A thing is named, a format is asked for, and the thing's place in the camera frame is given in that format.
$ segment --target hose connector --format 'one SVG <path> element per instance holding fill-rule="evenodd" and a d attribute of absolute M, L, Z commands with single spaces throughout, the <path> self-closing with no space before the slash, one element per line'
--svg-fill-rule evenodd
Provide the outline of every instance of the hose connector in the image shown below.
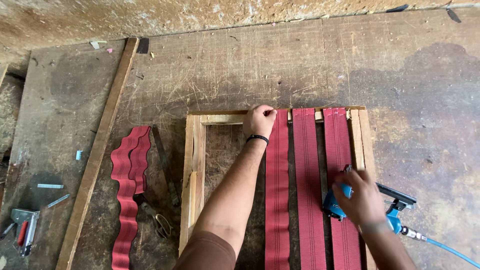
<path fill-rule="evenodd" d="M 427 237 L 422 235 L 421 233 L 407 227 L 407 226 L 402 226 L 402 230 L 400 231 L 403 235 L 406 235 L 412 239 L 419 240 L 419 241 L 427 241 Z"/>

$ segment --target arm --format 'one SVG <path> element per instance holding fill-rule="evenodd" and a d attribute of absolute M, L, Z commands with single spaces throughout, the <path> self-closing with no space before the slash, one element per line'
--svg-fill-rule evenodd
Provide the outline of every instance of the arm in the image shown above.
<path fill-rule="evenodd" d="M 245 135 L 269 138 L 275 117 L 276 110 L 270 106 L 252 107 L 243 122 Z M 233 247 L 236 257 L 245 236 L 258 167 L 266 146 L 267 143 L 262 139 L 252 139 L 245 144 L 237 160 L 208 199 L 193 230 L 193 234 L 208 231 L 218 235 Z"/>
<path fill-rule="evenodd" d="M 353 194 L 347 198 L 339 188 L 345 183 L 352 187 Z M 384 226 L 386 215 L 382 195 L 374 181 L 365 171 L 347 172 L 332 185 L 338 205 L 360 228 L 368 227 L 362 234 L 379 270 L 416 270 L 400 239 Z"/>

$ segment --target black bracelet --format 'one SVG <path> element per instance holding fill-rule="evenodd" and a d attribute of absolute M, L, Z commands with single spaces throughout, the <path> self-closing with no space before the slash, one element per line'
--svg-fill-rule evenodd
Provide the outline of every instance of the black bracelet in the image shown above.
<path fill-rule="evenodd" d="M 247 139 L 247 143 L 248 143 L 248 141 L 250 141 L 251 139 L 262 139 L 262 140 L 264 140 L 265 142 L 267 142 L 267 145 L 268 145 L 268 139 L 265 138 L 265 137 L 263 137 L 263 136 L 261 136 L 261 135 L 253 135 L 253 134 L 250 135 L 250 137 L 248 137 L 248 139 Z"/>

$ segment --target blue pneumatic stapler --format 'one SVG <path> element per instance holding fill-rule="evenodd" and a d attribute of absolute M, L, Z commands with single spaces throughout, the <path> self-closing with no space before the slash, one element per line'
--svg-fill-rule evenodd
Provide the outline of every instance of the blue pneumatic stapler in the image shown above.
<path fill-rule="evenodd" d="M 350 171 L 350 169 L 351 169 L 351 165 L 348 165 L 346 166 L 345 171 L 348 172 Z M 381 193 L 388 195 L 394 199 L 393 202 L 390 202 L 390 201 L 384 201 L 384 202 L 390 204 L 390 208 L 386 212 L 387 219 L 390 223 L 390 229 L 392 229 L 392 231 L 395 234 L 398 234 L 402 230 L 402 225 L 401 225 L 400 219 L 398 218 L 398 213 L 405 208 L 408 208 L 408 209 L 415 208 L 415 203 L 417 203 L 417 199 L 415 199 L 412 196 L 403 194 L 399 191 L 396 191 L 395 189 L 384 186 L 382 184 L 379 184 L 379 183 L 376 183 L 376 184 Z M 353 193 L 352 187 L 347 184 L 342 184 L 341 188 L 345 196 L 350 198 L 351 194 Z M 338 206 L 335 196 L 333 195 L 332 189 L 328 190 L 328 193 L 323 203 L 323 209 L 324 209 L 324 212 L 328 214 L 329 217 L 333 217 L 335 219 L 338 219 L 339 221 L 342 221 L 342 219 L 346 217 L 343 210 L 340 208 L 340 206 Z"/>

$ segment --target blue air hose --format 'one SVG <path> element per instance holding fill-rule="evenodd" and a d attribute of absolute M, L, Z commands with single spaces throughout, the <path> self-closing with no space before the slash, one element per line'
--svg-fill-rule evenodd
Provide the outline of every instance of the blue air hose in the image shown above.
<path fill-rule="evenodd" d="M 449 248 L 447 247 L 446 245 L 442 244 L 442 243 L 438 243 L 437 241 L 435 240 L 432 240 L 430 238 L 427 238 L 427 243 L 430 243 L 430 244 L 434 244 L 436 246 L 439 246 L 441 248 L 443 248 L 444 250 L 447 250 L 447 251 L 450 251 L 452 252 L 453 254 L 459 256 L 460 258 L 466 260 L 467 262 L 471 263 L 472 265 L 474 265 L 476 268 L 480 269 L 480 264 L 474 262 L 473 260 L 471 260 L 470 258 L 468 258 L 467 256 L 461 254 L 460 252 L 452 249 L 452 248 Z"/>

